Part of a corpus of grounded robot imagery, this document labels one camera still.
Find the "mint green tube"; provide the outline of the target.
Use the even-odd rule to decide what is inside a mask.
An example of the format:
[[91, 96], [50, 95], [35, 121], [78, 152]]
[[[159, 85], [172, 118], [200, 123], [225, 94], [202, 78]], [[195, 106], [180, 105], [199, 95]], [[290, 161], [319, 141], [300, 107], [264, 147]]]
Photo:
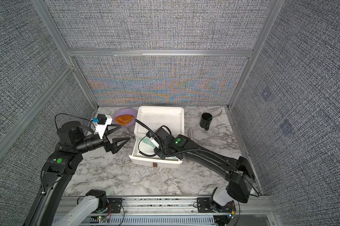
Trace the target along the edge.
[[144, 138], [142, 138], [142, 142], [144, 143], [144, 144], [147, 144], [147, 145], [149, 145], [148, 143], [149, 143], [149, 138], [151, 138], [151, 137], [144, 137]]

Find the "black cup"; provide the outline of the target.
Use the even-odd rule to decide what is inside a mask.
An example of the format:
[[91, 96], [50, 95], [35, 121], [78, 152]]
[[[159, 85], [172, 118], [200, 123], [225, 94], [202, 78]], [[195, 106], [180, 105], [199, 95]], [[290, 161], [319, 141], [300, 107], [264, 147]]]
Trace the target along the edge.
[[213, 118], [213, 116], [210, 113], [203, 113], [201, 115], [201, 119], [200, 119], [200, 123], [199, 123], [200, 127], [205, 129], [206, 131], [208, 131], [209, 128], [210, 128], [212, 118]]

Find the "white three-drawer storage unit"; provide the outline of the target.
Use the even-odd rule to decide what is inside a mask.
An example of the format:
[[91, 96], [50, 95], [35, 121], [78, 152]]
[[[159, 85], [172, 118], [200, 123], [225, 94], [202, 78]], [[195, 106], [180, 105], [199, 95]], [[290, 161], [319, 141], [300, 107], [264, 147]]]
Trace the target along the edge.
[[182, 107], [141, 106], [137, 111], [137, 119], [151, 130], [160, 126], [169, 127], [172, 134], [185, 134], [185, 111]]

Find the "purple plastic plate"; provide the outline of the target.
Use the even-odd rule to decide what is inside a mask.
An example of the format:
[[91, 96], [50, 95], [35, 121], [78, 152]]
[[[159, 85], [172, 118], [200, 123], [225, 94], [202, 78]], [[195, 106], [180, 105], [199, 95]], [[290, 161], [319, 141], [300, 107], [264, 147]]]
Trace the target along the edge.
[[122, 127], [129, 127], [135, 123], [137, 118], [137, 110], [133, 108], [125, 108], [117, 111], [113, 115], [112, 123], [121, 125]]

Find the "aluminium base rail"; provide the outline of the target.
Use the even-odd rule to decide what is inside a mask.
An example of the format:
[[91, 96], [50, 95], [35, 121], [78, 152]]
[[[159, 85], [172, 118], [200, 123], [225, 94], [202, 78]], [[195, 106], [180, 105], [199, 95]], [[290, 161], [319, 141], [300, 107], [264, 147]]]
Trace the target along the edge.
[[269, 196], [233, 201], [221, 212], [207, 204], [209, 195], [110, 196], [110, 206], [95, 211], [91, 197], [65, 196], [51, 226], [281, 226]]

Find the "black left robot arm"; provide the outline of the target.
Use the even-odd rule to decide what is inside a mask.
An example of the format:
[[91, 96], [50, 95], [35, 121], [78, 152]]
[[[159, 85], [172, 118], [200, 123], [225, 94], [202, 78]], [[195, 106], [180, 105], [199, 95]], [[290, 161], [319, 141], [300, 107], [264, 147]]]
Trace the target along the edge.
[[83, 160], [83, 154], [100, 147], [116, 154], [131, 140], [130, 137], [121, 137], [110, 141], [107, 136], [118, 129], [119, 126], [114, 125], [111, 130], [105, 129], [104, 136], [100, 137], [79, 121], [70, 121], [57, 130], [60, 141], [42, 167], [41, 186], [24, 221], [25, 226], [51, 225], [63, 193]]

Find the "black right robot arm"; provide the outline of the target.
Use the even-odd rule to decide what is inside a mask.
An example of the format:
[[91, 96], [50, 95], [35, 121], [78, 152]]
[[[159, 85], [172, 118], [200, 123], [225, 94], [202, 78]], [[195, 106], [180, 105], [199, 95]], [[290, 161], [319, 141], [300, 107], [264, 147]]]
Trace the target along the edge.
[[186, 159], [204, 166], [219, 174], [227, 185], [215, 188], [209, 198], [209, 206], [213, 211], [222, 211], [234, 201], [247, 203], [252, 190], [255, 190], [255, 174], [248, 159], [238, 159], [220, 155], [208, 150], [184, 135], [176, 137], [163, 127], [155, 132], [147, 133], [154, 141], [154, 153], [161, 159], [176, 157]]

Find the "glittery silver microphone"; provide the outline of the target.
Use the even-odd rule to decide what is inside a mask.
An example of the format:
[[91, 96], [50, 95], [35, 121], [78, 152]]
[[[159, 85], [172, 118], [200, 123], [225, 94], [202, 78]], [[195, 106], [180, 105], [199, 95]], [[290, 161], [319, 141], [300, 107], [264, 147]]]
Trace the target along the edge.
[[188, 130], [188, 136], [189, 136], [190, 139], [194, 139], [194, 131], [193, 131], [193, 129], [189, 129]]

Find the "orange pastry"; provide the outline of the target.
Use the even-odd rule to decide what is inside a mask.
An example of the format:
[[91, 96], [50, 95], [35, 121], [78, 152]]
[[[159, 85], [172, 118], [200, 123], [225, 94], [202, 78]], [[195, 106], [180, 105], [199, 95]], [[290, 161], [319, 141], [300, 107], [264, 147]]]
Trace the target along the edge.
[[127, 126], [134, 120], [133, 115], [119, 115], [115, 118], [115, 122], [121, 126]]

